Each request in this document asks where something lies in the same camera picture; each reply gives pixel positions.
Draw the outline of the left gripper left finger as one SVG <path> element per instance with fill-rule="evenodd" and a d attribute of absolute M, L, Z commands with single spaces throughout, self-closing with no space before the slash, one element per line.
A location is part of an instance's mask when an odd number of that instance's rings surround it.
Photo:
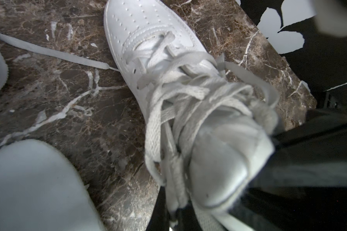
<path fill-rule="evenodd" d="M 169 231 L 169 213 L 166 207 L 165 188 L 160 187 L 156 204 L 154 206 L 146 231 Z"/>

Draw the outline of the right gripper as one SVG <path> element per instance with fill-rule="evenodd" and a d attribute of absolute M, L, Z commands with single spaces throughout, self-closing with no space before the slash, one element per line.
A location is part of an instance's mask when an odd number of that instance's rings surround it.
<path fill-rule="evenodd" d="M 347 231 L 347 110 L 314 109 L 231 210 L 256 231 Z"/>

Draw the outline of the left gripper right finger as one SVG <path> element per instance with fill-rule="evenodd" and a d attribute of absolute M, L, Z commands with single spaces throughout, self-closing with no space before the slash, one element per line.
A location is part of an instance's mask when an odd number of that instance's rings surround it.
<path fill-rule="evenodd" d="M 191 203 L 188 203 L 185 208 L 180 208 L 176 212 L 176 218 L 178 221 L 177 231 L 202 231 Z"/>

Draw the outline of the white sneaker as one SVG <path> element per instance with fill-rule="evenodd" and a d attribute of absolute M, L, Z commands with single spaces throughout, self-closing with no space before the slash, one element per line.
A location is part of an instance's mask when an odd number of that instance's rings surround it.
<path fill-rule="evenodd" d="M 82 58 L 82 57 L 79 57 L 79 56 L 76 56 L 73 54 L 44 48 L 44 47 L 29 43 L 29 42 L 26 42 L 26 41 L 23 41 L 23 40 L 14 38 L 14 37 L 10 37 L 10 36 L 7 36 L 7 35 L 1 34 L 1 33 L 0 33 L 0 40 L 9 44 L 9 45 L 12 45 L 16 48 L 22 49 L 22 50 L 30 51 L 30 52 L 37 53 L 37 54 L 47 55 L 50 57 L 55 57 L 58 59 L 62 59 L 62 60 L 71 62 L 71 63 L 76 63 L 76 64 L 90 66 L 90 67 L 104 69 L 104 70 L 111 69 L 114 71 L 119 71 L 118 69 L 109 66 L 107 63 L 94 61 L 94 60 Z M 9 75 L 8 66 L 7 66 L 2 54 L 0 53 L 0 90 L 3 88 L 3 86 L 7 82 L 8 75 Z"/>
<path fill-rule="evenodd" d="M 275 147 L 279 94 L 245 68 L 210 55 L 161 1 L 108 1 L 111 54 L 143 113 L 145 165 L 165 193 L 171 221 L 247 231 L 229 214 Z"/>

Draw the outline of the white insole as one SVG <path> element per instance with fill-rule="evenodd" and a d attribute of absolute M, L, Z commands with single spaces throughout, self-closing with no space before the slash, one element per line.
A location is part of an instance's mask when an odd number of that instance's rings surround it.
<path fill-rule="evenodd" d="M 0 231 L 103 231 L 78 171 L 53 146 L 24 140 L 0 149 Z"/>

